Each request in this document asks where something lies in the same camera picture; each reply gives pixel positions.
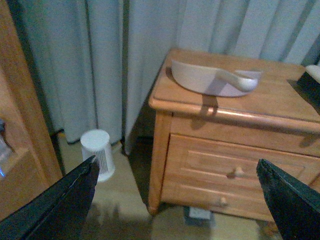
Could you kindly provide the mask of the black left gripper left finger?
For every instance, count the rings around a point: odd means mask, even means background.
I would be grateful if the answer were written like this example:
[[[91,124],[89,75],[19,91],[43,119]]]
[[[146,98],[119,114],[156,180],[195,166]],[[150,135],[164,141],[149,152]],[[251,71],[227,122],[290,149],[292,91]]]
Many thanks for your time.
[[[95,156],[0,222],[2,240],[78,240],[98,182]]]

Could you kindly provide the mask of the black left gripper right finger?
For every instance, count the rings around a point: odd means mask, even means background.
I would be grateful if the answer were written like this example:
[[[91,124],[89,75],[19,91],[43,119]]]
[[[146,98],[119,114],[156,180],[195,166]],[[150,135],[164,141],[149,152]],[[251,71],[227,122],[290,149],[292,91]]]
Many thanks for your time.
[[[264,200],[284,240],[320,238],[320,193],[266,159],[256,167]]]

